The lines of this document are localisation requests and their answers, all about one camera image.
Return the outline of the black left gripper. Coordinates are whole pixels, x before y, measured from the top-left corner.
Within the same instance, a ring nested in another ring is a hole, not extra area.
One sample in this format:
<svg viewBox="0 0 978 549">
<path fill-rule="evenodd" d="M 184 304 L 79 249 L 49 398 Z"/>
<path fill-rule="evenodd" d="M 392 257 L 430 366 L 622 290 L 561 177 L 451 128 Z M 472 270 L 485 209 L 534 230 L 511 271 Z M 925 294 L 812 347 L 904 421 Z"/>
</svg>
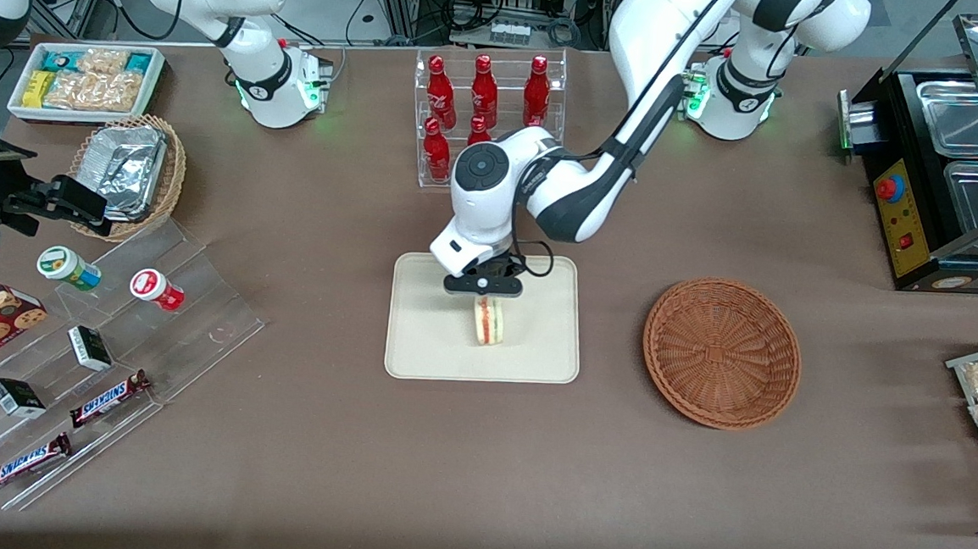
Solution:
<svg viewBox="0 0 978 549">
<path fill-rule="evenodd" d="M 525 270 L 525 266 L 516 257 L 495 256 L 485 263 L 468 267 L 458 277 L 446 276 L 442 287 L 448 294 L 474 296 L 471 298 L 474 311 L 481 304 L 480 296 L 502 297 L 499 310 L 501 313 L 508 313 L 512 307 L 509 298 L 522 295 L 523 282 L 520 274 Z"/>
</svg>

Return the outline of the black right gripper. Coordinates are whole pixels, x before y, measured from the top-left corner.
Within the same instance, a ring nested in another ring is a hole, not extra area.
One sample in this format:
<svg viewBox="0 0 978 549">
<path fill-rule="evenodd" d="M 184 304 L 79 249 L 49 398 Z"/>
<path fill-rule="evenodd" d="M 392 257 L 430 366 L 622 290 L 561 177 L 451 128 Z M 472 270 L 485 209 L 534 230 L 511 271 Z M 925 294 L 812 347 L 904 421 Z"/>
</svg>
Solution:
<svg viewBox="0 0 978 549">
<path fill-rule="evenodd" d="M 30 177 L 25 187 L 8 194 L 2 202 L 1 222 L 25 236 L 34 236 L 38 219 L 65 220 L 101 236 L 110 235 L 112 222 L 105 216 L 108 201 L 67 175 L 49 182 Z"/>
</svg>

